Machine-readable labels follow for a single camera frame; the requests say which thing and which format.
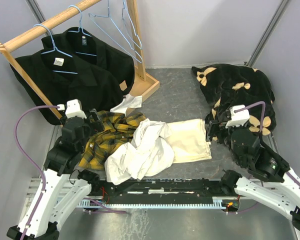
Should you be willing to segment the white shirt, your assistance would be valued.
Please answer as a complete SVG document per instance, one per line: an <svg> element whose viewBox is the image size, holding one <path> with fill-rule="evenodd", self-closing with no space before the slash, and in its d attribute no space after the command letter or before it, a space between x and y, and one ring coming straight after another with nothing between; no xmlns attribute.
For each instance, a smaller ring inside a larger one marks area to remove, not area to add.
<svg viewBox="0 0 300 240"><path fill-rule="evenodd" d="M142 180L169 168L175 157L166 141L171 135L166 122L149 118L141 121L132 141L122 144L105 161L106 181L119 185L130 178Z"/></svg>

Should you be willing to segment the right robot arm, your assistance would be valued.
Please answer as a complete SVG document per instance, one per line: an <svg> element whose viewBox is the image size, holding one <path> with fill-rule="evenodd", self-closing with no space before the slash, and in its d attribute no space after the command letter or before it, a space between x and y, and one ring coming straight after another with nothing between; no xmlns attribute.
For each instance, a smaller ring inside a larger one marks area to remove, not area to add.
<svg viewBox="0 0 300 240"><path fill-rule="evenodd" d="M221 193L251 198L285 216L300 231L300 178L289 163L260 134L243 126L227 127L224 122L210 121L206 138L212 140L218 134L233 161L262 182L258 185L234 170L226 170L219 183Z"/></svg>

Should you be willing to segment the yellow plaid shirt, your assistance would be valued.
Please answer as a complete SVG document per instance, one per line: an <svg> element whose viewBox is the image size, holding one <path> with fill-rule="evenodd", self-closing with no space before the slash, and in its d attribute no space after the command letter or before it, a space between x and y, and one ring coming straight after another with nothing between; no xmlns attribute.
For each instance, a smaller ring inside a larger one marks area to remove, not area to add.
<svg viewBox="0 0 300 240"><path fill-rule="evenodd" d="M105 162L121 145L130 143L135 130L146 116L138 112L125 116L123 113L110 111L98 112L104 131L90 137L85 151L78 164L80 168L89 170L103 170Z"/></svg>

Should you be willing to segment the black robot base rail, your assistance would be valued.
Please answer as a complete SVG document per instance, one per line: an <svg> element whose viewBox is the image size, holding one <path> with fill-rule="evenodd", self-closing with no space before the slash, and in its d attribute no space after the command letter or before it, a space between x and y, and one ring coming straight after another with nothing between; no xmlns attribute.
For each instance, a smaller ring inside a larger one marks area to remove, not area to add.
<svg viewBox="0 0 300 240"><path fill-rule="evenodd" d="M114 185L105 180L93 187L91 197L104 197L108 204L211 204L213 197L234 197L218 180L208 179L150 179L127 180Z"/></svg>

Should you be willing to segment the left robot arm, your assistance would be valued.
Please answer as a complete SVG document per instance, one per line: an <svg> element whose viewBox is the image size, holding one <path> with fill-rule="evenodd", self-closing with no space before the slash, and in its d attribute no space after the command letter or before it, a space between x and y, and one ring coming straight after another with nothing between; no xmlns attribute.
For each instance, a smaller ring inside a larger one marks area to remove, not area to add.
<svg viewBox="0 0 300 240"><path fill-rule="evenodd" d="M41 172L41 181L22 221L7 231L12 240L56 240L63 224L77 205L101 189L100 177L89 170L79 172L71 190L58 200L59 194L80 162L89 138L105 128L95 109L88 114L76 110L67 117L61 136L49 150Z"/></svg>

